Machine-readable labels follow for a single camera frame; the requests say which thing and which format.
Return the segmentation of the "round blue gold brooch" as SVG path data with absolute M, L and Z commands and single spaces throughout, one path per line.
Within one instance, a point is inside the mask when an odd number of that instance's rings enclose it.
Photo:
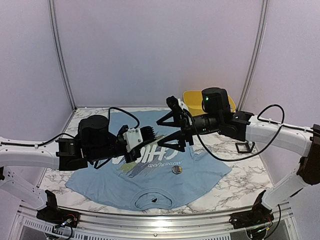
M 178 165 L 175 165 L 172 167 L 172 172 L 176 175 L 181 174 L 182 173 L 182 168 Z

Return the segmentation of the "light blue printed t-shirt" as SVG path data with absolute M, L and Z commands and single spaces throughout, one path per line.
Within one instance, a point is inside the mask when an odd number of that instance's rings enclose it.
M 152 142 L 140 153 L 131 163 L 119 156 L 99 169 L 77 170 L 65 185 L 95 203 L 118 209 L 169 210 L 199 199 L 231 172 L 224 162 L 190 145 L 180 152 Z M 173 166 L 180 166 L 182 173 L 174 174 Z

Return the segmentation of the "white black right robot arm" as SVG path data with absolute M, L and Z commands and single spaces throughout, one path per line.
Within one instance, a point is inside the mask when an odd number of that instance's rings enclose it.
M 295 196 L 304 187 L 320 182 L 320 127 L 301 127 L 264 119 L 246 111 L 232 112 L 227 91 L 219 87 L 202 90 L 204 114 L 192 116 L 184 103 L 170 96 L 166 103 L 170 112 L 156 123 L 159 126 L 179 128 L 158 145 L 183 152 L 193 137 L 218 133 L 241 143 L 265 143 L 300 155 L 298 167 L 273 187 L 256 198 L 252 208 L 231 214 L 229 222 L 235 229 L 272 221 L 272 210 L 278 204 Z

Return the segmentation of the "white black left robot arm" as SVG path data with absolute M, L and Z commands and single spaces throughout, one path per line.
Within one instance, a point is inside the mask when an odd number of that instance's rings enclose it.
M 40 144 L 12 142 L 1 138 L 0 188 L 28 203 L 37 211 L 37 218 L 54 224 L 76 224 L 78 213 L 58 207 L 54 193 L 39 189 L 17 176 L 10 168 L 43 167 L 59 171 L 76 171 L 96 161 L 123 156 L 134 162 L 141 156 L 141 148 L 153 137 L 150 127 L 129 128 L 123 125 L 116 135 L 109 131 L 110 121 L 103 115 L 81 119 L 77 135 L 55 137 Z

